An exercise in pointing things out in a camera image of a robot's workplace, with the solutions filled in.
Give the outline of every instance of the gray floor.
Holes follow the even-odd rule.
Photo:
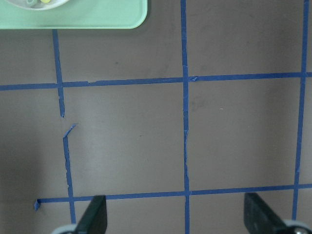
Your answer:
[[[303,0],[187,0],[190,76],[300,73]],[[309,24],[309,41],[312,40]],[[62,79],[180,78],[180,0],[151,0],[133,30],[58,30]],[[307,72],[312,72],[308,43]],[[0,86],[56,83],[51,30],[0,31]],[[293,185],[300,77],[189,82],[190,190]],[[297,218],[312,226],[312,81],[307,78]],[[0,233],[49,234],[74,196],[184,191],[183,83],[0,92]],[[293,190],[259,193],[292,217]],[[190,233],[247,233],[243,193],[190,196]],[[77,220],[88,201],[76,201]],[[108,234],[185,233],[185,197],[108,200]]]

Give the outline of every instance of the green tray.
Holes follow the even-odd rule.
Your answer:
[[[0,0],[0,29],[131,29],[146,14],[147,0],[70,0],[45,11]]]

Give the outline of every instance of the white plate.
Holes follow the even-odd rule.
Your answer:
[[[64,3],[68,2],[69,0],[51,0],[49,3],[43,3],[40,0],[38,0],[38,3],[33,6],[27,4],[27,1],[31,2],[33,0],[6,0],[6,1],[26,10],[44,11],[61,6]]]

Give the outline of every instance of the pale green object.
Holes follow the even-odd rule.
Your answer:
[[[147,0],[70,0],[46,11],[0,0],[0,29],[131,29],[146,15]]]

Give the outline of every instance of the vertical blue tape strip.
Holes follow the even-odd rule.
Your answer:
[[[307,74],[307,52],[308,52],[309,4],[310,4],[309,0],[304,0],[298,133],[297,133],[294,190],[293,190],[293,201],[292,201],[292,219],[293,220],[296,220],[296,218],[297,218],[301,144],[302,144],[302,129],[303,129],[303,114],[304,114],[306,78],[308,75]]]
[[[73,124],[70,129],[65,133],[63,137],[63,146],[64,146],[64,155],[65,155],[65,168],[66,168],[66,179],[67,179],[67,190],[69,197],[69,208],[70,208],[70,217],[72,223],[76,223],[76,214],[75,214],[75,202],[74,202],[74,191],[73,191],[73,182],[72,174],[70,169],[70,155],[69,155],[69,146],[68,146],[68,134],[73,130],[76,125]]]
[[[186,0],[181,0],[181,42],[183,68],[183,148],[185,190],[185,234],[190,233],[190,182],[187,167],[187,137],[189,132],[189,70],[187,60]]]
[[[54,48],[55,70],[56,70],[57,82],[58,82],[59,111],[60,111],[60,116],[62,118],[64,118],[64,115],[65,115],[64,90],[63,90],[62,71],[61,71],[60,59],[59,59],[59,37],[58,37],[58,31],[56,29],[53,29],[52,30],[52,34],[53,34],[53,48]]]

